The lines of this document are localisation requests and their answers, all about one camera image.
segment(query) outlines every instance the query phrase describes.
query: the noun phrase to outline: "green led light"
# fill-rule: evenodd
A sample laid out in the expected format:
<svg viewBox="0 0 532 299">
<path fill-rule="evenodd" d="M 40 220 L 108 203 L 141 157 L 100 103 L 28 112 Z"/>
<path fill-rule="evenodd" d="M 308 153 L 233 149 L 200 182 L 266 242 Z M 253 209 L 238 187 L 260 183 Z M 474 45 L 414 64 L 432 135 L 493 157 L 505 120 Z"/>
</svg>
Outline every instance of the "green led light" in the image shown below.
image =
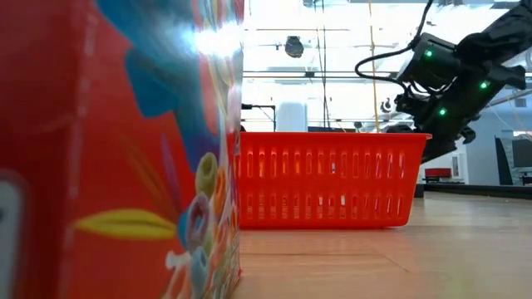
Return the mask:
<svg viewBox="0 0 532 299">
<path fill-rule="evenodd" d="M 484 82 L 480 83 L 480 88 L 481 89 L 486 89 L 486 88 L 488 88 L 489 84 L 490 83 L 488 81 L 484 81 Z"/>
</svg>

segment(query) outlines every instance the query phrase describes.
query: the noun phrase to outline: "floor plank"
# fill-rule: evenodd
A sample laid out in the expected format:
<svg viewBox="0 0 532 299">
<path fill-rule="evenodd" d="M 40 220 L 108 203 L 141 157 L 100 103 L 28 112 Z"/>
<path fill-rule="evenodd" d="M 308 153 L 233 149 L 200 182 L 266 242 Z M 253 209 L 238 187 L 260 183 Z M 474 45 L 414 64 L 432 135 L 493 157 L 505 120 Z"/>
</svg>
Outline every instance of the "floor plank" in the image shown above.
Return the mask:
<svg viewBox="0 0 532 299">
<path fill-rule="evenodd" d="M 234 298 L 529 298 L 532 201 L 428 193 L 404 228 L 244 231 Z"/>
</svg>

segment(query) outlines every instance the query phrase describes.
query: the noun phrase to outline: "basket slot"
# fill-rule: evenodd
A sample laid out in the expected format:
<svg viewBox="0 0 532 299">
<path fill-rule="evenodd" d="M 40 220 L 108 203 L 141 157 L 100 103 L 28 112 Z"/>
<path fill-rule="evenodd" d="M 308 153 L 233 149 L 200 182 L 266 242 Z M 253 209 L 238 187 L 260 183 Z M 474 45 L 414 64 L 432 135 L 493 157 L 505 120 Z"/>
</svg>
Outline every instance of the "basket slot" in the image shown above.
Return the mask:
<svg viewBox="0 0 532 299">
<path fill-rule="evenodd" d="M 340 219 L 346 219 L 347 218 L 347 201 L 346 201 L 346 195 L 342 194 L 340 195 Z"/>
<path fill-rule="evenodd" d="M 364 195 L 364 205 L 362 208 L 362 218 L 368 219 L 369 218 L 369 205 L 370 205 L 370 197 L 369 194 Z"/>
<path fill-rule="evenodd" d="M 263 178 L 266 172 L 266 154 L 263 150 L 259 152 L 259 177 Z"/>
<path fill-rule="evenodd" d="M 364 155 L 364 179 L 370 179 L 372 172 L 372 157 L 369 153 Z"/>
<path fill-rule="evenodd" d="M 312 196 L 305 196 L 305 220 L 310 220 L 313 216 Z"/>
<path fill-rule="evenodd" d="M 387 178 L 393 179 L 393 153 L 388 153 L 388 163 L 387 163 Z"/>
<path fill-rule="evenodd" d="M 259 220 L 266 218 L 266 198 L 264 193 L 259 194 Z"/>
<path fill-rule="evenodd" d="M 248 152 L 248 159 L 247 159 L 247 172 L 248 172 L 248 178 L 253 178 L 253 152 Z"/>
<path fill-rule="evenodd" d="M 246 197 L 246 218 L 249 220 L 254 219 L 253 217 L 253 195 L 248 194 Z"/>
<path fill-rule="evenodd" d="M 377 157 L 375 158 L 375 178 L 381 178 L 381 153 L 377 153 Z"/>
<path fill-rule="evenodd" d="M 312 172 L 313 172 L 313 153 L 310 150 L 307 151 L 307 161 L 306 161 L 305 169 L 307 171 L 307 174 L 312 174 Z"/>
<path fill-rule="evenodd" d="M 299 220 L 299 211 L 301 203 L 299 202 L 299 194 L 293 196 L 293 219 Z"/>
<path fill-rule="evenodd" d="M 393 197 L 391 195 L 387 196 L 387 208 L 386 208 L 386 215 L 388 218 L 395 218 L 395 215 L 392 214 L 392 205 L 393 205 Z"/>
<path fill-rule="evenodd" d="M 327 208 L 327 215 L 329 219 L 335 219 L 336 218 L 336 204 L 335 204 L 336 197 L 331 194 L 329 196 L 328 200 L 328 208 Z"/>
<path fill-rule="evenodd" d="M 340 176 L 342 179 L 347 178 L 347 153 L 342 152 L 342 158 L 340 158 Z"/>
<path fill-rule="evenodd" d="M 399 199 L 397 200 L 397 217 L 400 218 L 401 217 L 401 210 L 403 209 L 403 201 L 402 201 L 402 196 L 399 197 Z"/>
<path fill-rule="evenodd" d="M 376 196 L 375 203 L 373 205 L 373 217 L 374 218 L 379 218 L 381 216 L 380 208 L 381 208 L 381 197 Z"/>
<path fill-rule="evenodd" d="M 359 176 L 359 163 L 358 152 L 355 151 L 352 155 L 352 176 L 354 179 L 358 179 Z"/>
<path fill-rule="evenodd" d="M 323 174 L 323 167 L 325 166 L 325 159 L 323 158 L 323 152 L 318 153 L 318 174 Z"/>
<path fill-rule="evenodd" d="M 300 174 L 301 173 L 301 154 L 299 153 L 299 150 L 296 150 L 296 152 L 293 154 L 293 164 L 294 164 L 294 173 Z"/>
<path fill-rule="evenodd" d="M 269 197 L 269 218 L 277 219 L 277 196 L 275 194 L 271 194 Z"/>
<path fill-rule="evenodd" d="M 399 154 L 399 178 L 405 178 L 405 154 Z"/>
<path fill-rule="evenodd" d="M 275 179 L 277 177 L 277 153 L 272 150 L 272 154 L 270 156 L 271 158 L 271 169 L 270 169 L 270 175 L 272 179 Z"/>
<path fill-rule="evenodd" d="M 288 219 L 288 195 L 284 194 L 281 199 L 281 219 Z"/>
<path fill-rule="evenodd" d="M 283 175 L 288 175 L 288 168 L 289 168 L 288 151 L 284 150 L 283 151 L 283 166 L 282 166 Z"/>
<path fill-rule="evenodd" d="M 318 206 L 316 209 L 316 218 L 321 220 L 323 219 L 323 196 L 318 195 Z"/>
<path fill-rule="evenodd" d="M 358 219 L 358 196 L 356 195 L 352 197 L 351 219 Z"/>
<path fill-rule="evenodd" d="M 329 165 L 330 165 L 330 174 L 335 175 L 336 174 L 336 153 L 334 151 L 331 151 L 331 154 L 329 156 Z"/>
</svg>

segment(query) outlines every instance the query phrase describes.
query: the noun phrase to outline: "blue graphic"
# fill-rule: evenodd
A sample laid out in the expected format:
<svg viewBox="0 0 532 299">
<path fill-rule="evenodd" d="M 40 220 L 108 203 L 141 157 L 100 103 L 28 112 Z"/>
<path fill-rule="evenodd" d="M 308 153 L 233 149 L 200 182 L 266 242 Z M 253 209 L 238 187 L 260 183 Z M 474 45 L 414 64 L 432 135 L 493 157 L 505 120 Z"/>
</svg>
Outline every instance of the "blue graphic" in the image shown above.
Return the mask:
<svg viewBox="0 0 532 299">
<path fill-rule="evenodd" d="M 134 47 L 126 54 L 126 72 L 141 114 L 148 118 L 174 114 L 193 172 L 205 153 L 218 159 L 220 134 L 212 134 L 204 120 L 199 54 L 191 40 L 195 32 L 191 1 L 97 0 L 97 4 Z"/>
<path fill-rule="evenodd" d="M 197 298 L 201 298 L 207 285 L 209 276 L 209 265 L 207 263 L 207 254 L 203 248 L 197 248 L 192 253 L 192 264 L 190 265 L 190 280 L 192 289 Z"/>
</svg>

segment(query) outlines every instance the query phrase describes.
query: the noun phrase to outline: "red cereal box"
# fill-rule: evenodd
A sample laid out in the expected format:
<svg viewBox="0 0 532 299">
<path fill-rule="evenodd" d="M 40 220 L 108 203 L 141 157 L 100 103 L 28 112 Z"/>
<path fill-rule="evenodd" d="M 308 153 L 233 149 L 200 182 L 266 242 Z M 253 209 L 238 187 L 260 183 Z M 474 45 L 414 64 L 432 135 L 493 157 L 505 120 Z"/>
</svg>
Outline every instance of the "red cereal box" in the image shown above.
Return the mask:
<svg viewBox="0 0 532 299">
<path fill-rule="evenodd" d="M 0 298 L 229 297 L 243 13 L 243 0 L 2 11 L 18 31 L 0 50 Z"/>
</svg>

